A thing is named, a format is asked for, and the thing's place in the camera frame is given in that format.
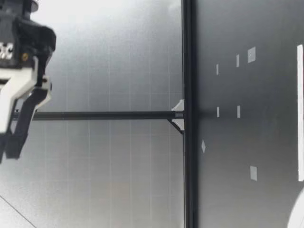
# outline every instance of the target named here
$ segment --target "black metal rod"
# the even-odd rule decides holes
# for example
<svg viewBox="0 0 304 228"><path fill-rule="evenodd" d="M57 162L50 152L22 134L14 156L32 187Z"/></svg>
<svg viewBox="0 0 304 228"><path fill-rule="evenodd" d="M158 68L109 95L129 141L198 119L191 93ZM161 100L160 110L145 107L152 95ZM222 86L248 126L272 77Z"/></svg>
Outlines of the black metal rod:
<svg viewBox="0 0 304 228"><path fill-rule="evenodd" d="M197 228L197 125L196 87L193 67L193 0L182 0L183 38L183 90L185 100L184 131L184 187L185 187L185 228Z"/></svg>
<svg viewBox="0 0 304 228"><path fill-rule="evenodd" d="M38 112L34 121L52 120L171 120L182 119L183 112Z"/></svg>

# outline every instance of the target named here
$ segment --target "white strip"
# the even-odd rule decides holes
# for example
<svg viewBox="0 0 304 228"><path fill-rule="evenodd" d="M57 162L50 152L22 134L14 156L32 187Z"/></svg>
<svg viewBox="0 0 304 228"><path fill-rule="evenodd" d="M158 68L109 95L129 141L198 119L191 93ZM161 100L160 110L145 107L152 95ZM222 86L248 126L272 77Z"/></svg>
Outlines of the white strip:
<svg viewBox="0 0 304 228"><path fill-rule="evenodd" d="M256 60L256 47L248 50L248 63L254 62Z"/></svg>
<svg viewBox="0 0 304 228"><path fill-rule="evenodd" d="M237 55L237 67L239 67L239 55Z"/></svg>
<svg viewBox="0 0 304 228"><path fill-rule="evenodd" d="M253 181L257 181L257 167L250 166L250 178Z"/></svg>
<svg viewBox="0 0 304 228"><path fill-rule="evenodd" d="M241 106L237 107L237 118L241 118Z"/></svg>
<svg viewBox="0 0 304 228"><path fill-rule="evenodd" d="M304 181L303 45L298 46L298 160L299 181Z"/></svg>

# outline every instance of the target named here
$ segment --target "white tape marker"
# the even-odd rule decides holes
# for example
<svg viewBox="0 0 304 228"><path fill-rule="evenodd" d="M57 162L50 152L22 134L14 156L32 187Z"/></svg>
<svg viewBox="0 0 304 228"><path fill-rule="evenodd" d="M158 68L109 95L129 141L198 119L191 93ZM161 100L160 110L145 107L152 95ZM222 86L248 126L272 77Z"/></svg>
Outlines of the white tape marker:
<svg viewBox="0 0 304 228"><path fill-rule="evenodd" d="M237 118L241 118L241 106L237 107Z"/></svg>
<svg viewBox="0 0 304 228"><path fill-rule="evenodd" d="M304 181L304 91L303 45L298 46L298 169L299 181Z"/></svg>
<svg viewBox="0 0 304 228"><path fill-rule="evenodd" d="M237 55L237 67L239 67L239 55Z"/></svg>

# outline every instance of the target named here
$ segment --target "gray surface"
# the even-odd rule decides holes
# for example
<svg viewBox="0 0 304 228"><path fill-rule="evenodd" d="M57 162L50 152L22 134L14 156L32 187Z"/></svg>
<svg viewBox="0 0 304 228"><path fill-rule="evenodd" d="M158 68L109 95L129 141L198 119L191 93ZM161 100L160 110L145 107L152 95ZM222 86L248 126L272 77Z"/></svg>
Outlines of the gray surface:
<svg viewBox="0 0 304 228"><path fill-rule="evenodd" d="M182 99L180 0L42 1L57 34L41 111L167 111Z"/></svg>
<svg viewBox="0 0 304 228"><path fill-rule="evenodd" d="M34 122L0 183L38 228L182 228L182 135L168 121ZM26 227L0 208L1 227Z"/></svg>
<svg viewBox="0 0 304 228"><path fill-rule="evenodd" d="M202 153L198 146L199 227L286 228L304 186L298 182L296 60L304 1L195 2L199 108L208 114L199 125L199 142L207 147ZM248 63L253 47L256 58ZM257 167L257 181L250 166Z"/></svg>
<svg viewBox="0 0 304 228"><path fill-rule="evenodd" d="M178 0L41 1L53 27L40 111L167 111L182 99ZM182 228L182 136L168 121L34 122L0 195L38 228ZM1 228L25 228L0 200Z"/></svg>

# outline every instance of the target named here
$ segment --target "white bracket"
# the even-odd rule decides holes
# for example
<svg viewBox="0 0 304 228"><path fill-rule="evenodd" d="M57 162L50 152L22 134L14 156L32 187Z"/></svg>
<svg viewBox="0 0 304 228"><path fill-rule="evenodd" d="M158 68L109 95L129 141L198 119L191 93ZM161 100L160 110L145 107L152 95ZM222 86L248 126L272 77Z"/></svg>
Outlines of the white bracket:
<svg viewBox="0 0 304 228"><path fill-rule="evenodd" d="M184 111L184 100L180 100L180 102L172 109L175 112L183 112ZM184 119L174 119L172 120L181 131L185 130L185 120Z"/></svg>

